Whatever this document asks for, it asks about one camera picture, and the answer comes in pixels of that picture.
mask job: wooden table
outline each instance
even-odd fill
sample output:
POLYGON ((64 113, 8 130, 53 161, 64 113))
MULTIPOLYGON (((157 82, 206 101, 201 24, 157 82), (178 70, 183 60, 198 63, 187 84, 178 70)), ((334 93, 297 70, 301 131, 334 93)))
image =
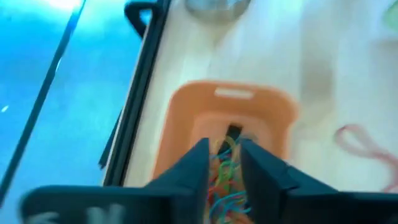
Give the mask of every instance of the wooden table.
POLYGON ((210 79, 286 91, 301 105, 289 162, 339 190, 380 191, 388 166, 348 154, 333 135, 360 124, 398 154, 398 34, 381 22, 390 2, 252 0, 235 23, 216 26, 173 0, 123 185, 150 181, 172 93, 210 79))

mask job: blue surface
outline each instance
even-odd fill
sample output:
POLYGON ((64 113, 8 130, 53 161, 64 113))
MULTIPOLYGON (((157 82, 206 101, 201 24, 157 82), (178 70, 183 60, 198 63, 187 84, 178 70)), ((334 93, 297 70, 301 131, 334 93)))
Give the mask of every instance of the blue surface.
MULTIPOLYGON (((70 17, 68 2, 6 0, 0 5, 0 175, 70 17)), ((17 223, 19 200, 36 187, 101 184, 98 160, 141 46, 124 18, 124 3, 87 1, 0 209, 0 223, 17 223)))

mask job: black metal rail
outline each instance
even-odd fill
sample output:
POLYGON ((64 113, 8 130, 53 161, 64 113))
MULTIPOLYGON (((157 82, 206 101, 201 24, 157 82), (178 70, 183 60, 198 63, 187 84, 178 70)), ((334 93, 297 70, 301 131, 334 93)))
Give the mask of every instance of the black metal rail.
MULTIPOLYGON (((105 175, 103 183, 105 186, 123 186, 170 2, 171 0, 158 0, 154 3, 131 2, 126 5, 124 11, 126 17, 143 38, 144 43, 132 81, 131 91, 119 118, 121 122, 119 123, 108 170, 105 175), (152 19, 148 28, 140 18, 140 12, 146 10, 152 11, 152 19)), ((107 157, 107 151, 110 153, 110 145, 109 148, 104 150, 105 156, 103 155, 103 157, 107 157)))

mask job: black frame edge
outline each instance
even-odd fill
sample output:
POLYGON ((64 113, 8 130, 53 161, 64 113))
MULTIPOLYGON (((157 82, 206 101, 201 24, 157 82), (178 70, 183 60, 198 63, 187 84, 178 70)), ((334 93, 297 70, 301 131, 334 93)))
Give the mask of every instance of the black frame edge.
POLYGON ((153 25, 150 24, 146 38, 143 40, 144 43, 130 88, 131 91, 124 105, 119 130, 115 136, 116 140, 106 170, 104 186, 123 186, 124 184, 171 1, 158 0, 155 3, 163 11, 158 18, 152 15, 150 23, 153 22, 153 25))

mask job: rubber band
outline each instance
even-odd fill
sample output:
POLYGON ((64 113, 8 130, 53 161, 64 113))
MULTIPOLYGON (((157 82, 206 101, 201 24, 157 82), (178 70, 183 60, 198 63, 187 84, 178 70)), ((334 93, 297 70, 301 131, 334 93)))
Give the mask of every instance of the rubber band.
POLYGON ((239 163, 240 142, 246 136, 239 136, 237 140, 226 136, 224 139, 214 141, 211 146, 210 159, 218 159, 221 163, 212 163, 211 181, 208 189, 209 221, 212 224, 225 224, 231 219, 231 223, 251 223, 246 213, 250 208, 247 204, 246 191, 243 189, 241 178, 241 165, 239 163), (229 148, 217 155, 220 142, 227 142, 229 148))
POLYGON ((339 128, 335 133, 335 142, 346 152, 367 159, 377 159, 389 166, 392 177, 390 183, 385 186, 383 192, 392 192, 398 188, 398 158, 386 149, 379 146, 370 136, 370 134, 358 124, 347 124, 339 128), (360 147, 350 144, 344 138, 344 132, 350 132, 360 147))

